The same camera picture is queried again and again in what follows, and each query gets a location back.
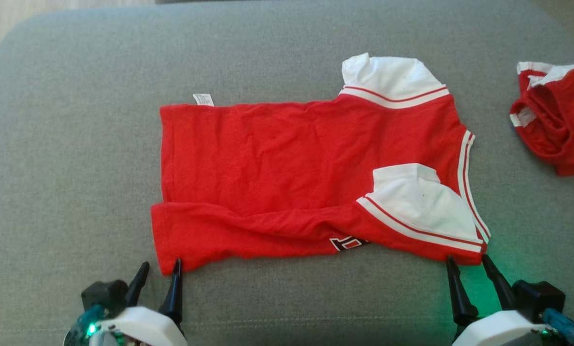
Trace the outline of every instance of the red jersey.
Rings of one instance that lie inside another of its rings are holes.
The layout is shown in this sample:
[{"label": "red jersey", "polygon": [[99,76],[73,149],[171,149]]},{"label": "red jersey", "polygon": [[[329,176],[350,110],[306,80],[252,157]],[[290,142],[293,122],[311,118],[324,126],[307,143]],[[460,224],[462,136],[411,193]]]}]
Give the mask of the red jersey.
[{"label": "red jersey", "polygon": [[517,74],[521,96],[509,114],[515,130],[557,175],[574,175],[574,65],[520,62]]},{"label": "red jersey", "polygon": [[368,242],[478,264],[474,140],[417,59],[342,63],[334,100],[161,108],[164,202],[152,207],[163,273],[231,256],[334,254]]}]

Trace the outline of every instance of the clothing tag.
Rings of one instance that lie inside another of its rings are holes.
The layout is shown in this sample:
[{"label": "clothing tag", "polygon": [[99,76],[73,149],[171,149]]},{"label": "clothing tag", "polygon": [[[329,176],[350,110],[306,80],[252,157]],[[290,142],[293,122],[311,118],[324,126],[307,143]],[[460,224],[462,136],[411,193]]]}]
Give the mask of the clothing tag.
[{"label": "clothing tag", "polygon": [[197,101],[197,105],[206,105],[206,106],[213,106],[214,102],[212,102],[212,96],[210,94],[193,94],[195,101]]}]

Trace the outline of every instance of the gray cushion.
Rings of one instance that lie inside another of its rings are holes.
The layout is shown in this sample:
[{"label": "gray cushion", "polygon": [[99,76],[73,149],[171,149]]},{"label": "gray cushion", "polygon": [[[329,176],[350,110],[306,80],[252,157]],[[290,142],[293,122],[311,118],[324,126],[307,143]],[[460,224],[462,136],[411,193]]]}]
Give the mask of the gray cushion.
[{"label": "gray cushion", "polygon": [[[332,99],[362,52],[418,57],[477,135],[471,188],[509,281],[548,280],[574,318],[574,177],[515,135],[518,61],[574,63],[574,41],[526,0],[203,2],[35,17],[0,47],[0,345],[54,345],[97,280],[151,277],[161,201],[158,108]],[[500,307],[482,267],[462,277]],[[369,245],[335,256],[230,259],[186,276],[183,328],[201,345],[449,344],[443,263]]]}]

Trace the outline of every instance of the blue cable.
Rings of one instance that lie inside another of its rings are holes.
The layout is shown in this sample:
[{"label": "blue cable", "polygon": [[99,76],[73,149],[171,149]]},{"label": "blue cable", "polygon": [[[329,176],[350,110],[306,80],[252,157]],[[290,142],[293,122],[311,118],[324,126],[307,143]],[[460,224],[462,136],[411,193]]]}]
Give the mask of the blue cable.
[{"label": "blue cable", "polygon": [[565,337],[566,341],[574,346],[574,322],[553,308],[547,308],[543,312],[543,321]]}]

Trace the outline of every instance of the printed logo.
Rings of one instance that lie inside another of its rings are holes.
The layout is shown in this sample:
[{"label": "printed logo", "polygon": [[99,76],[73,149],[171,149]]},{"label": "printed logo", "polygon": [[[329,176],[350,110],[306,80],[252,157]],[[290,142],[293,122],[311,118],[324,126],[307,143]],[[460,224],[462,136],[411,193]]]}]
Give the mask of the printed logo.
[{"label": "printed logo", "polygon": [[354,236],[348,236],[344,239],[330,238],[329,240],[338,251],[353,249],[354,247],[370,243],[367,240],[357,239]]}]

